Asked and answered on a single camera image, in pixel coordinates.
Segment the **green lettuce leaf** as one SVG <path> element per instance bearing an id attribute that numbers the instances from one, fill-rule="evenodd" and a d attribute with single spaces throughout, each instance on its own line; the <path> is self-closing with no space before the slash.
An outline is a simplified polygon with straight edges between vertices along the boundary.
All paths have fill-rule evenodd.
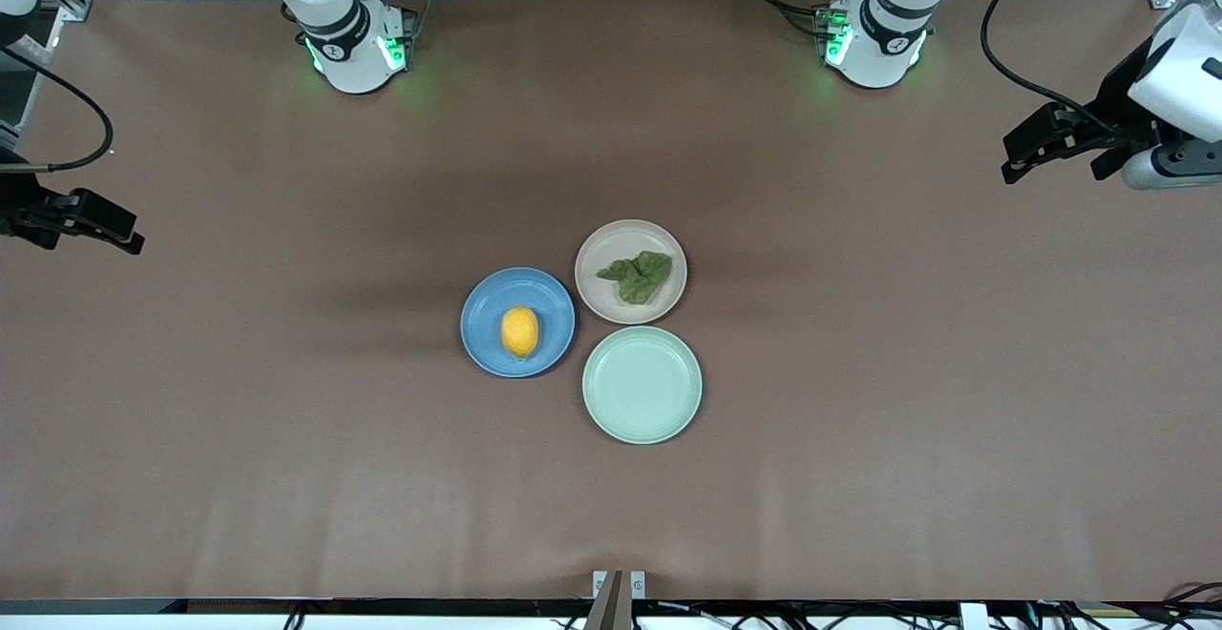
<path id="1" fill-rule="evenodd" d="M 634 306 L 646 302 L 668 280 L 672 256 L 660 252 L 639 252 L 634 259 L 620 259 L 598 270 L 598 278 L 617 286 L 620 300 Z"/>

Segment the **yellow lemon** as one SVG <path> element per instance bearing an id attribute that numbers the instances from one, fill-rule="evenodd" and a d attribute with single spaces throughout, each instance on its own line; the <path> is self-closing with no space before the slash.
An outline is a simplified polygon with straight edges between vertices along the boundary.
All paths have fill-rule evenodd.
<path id="1" fill-rule="evenodd" d="M 502 314 L 500 338 L 505 350 L 516 359 L 527 359 L 536 350 L 540 325 L 532 306 L 511 306 Z"/>

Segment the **blue plate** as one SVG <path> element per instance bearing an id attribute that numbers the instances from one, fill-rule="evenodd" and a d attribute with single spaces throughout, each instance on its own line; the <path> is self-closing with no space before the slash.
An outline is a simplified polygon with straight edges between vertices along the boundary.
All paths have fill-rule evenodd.
<path id="1" fill-rule="evenodd" d="M 536 314 L 536 347 L 523 359 L 507 350 L 501 335 L 503 316 L 514 306 Z M 576 303 L 565 284 L 532 267 L 502 269 L 478 283 L 463 305 L 459 326 L 472 360 L 505 378 L 527 378 L 554 368 L 576 338 Z"/>

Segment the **beige plate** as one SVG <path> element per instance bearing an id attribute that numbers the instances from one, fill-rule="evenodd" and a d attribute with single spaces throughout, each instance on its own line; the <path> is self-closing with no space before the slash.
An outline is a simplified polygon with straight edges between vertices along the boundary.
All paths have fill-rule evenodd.
<path id="1" fill-rule="evenodd" d="M 668 280 L 646 304 L 634 306 L 620 300 L 613 282 L 598 278 L 598 270 L 620 259 L 634 259 L 639 252 L 660 252 L 672 256 Z M 673 234 L 646 220 L 616 220 L 595 230 L 580 245 L 576 258 L 576 287 L 580 299 L 599 317 L 611 324 L 644 325 L 664 317 L 684 295 L 688 261 L 684 248 Z"/>

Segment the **light green plate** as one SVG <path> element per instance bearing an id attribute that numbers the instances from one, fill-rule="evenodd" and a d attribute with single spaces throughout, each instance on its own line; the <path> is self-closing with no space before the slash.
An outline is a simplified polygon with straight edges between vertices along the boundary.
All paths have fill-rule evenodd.
<path id="1" fill-rule="evenodd" d="M 686 339 L 637 325 L 598 342 L 587 357 L 580 391 L 600 430 L 627 444 L 654 446 L 677 437 L 694 420 L 704 378 Z"/>

